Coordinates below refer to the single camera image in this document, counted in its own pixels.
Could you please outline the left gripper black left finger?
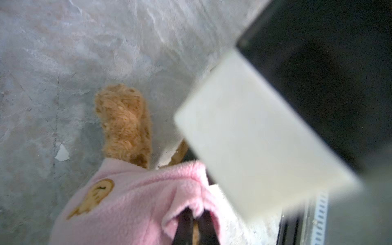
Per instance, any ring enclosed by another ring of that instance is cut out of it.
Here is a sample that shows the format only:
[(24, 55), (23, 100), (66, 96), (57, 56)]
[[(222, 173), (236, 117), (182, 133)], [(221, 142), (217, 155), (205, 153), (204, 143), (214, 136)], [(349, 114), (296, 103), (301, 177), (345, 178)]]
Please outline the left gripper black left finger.
[(194, 232), (194, 217), (189, 208), (184, 209), (178, 216), (178, 226), (172, 245), (192, 245)]

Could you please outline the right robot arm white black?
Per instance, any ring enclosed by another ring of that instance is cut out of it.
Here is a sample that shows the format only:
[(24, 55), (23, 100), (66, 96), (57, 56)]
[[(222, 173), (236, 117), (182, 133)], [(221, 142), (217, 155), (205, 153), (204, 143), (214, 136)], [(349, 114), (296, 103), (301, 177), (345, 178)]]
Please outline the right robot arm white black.
[(236, 46), (352, 170), (391, 170), (391, 1), (271, 1)]

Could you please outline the brown teddy bear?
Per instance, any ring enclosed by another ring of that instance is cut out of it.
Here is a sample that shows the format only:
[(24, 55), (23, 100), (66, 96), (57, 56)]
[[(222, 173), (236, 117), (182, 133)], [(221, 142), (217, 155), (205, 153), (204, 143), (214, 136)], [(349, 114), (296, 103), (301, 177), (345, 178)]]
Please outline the brown teddy bear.
[(104, 157), (150, 169), (152, 121), (141, 92), (124, 84), (108, 86), (95, 95), (95, 112), (103, 128)]

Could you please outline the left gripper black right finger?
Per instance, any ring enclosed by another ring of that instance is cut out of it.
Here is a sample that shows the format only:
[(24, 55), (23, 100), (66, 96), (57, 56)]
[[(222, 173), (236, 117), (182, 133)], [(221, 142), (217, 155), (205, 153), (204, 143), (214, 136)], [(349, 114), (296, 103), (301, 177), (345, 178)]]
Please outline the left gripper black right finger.
[(213, 225), (209, 211), (204, 213), (198, 219), (199, 241), (198, 245), (219, 245), (218, 236)]

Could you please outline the pink teddy hoodie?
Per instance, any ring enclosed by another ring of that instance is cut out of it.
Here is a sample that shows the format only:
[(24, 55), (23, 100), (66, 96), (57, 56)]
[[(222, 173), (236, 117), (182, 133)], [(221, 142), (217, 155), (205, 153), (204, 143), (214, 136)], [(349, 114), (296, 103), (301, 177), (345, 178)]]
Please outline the pink teddy hoodie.
[(169, 245), (186, 209), (194, 218), (208, 213), (222, 243), (224, 220), (218, 206), (200, 161), (147, 170), (106, 158), (57, 217), (49, 243)]

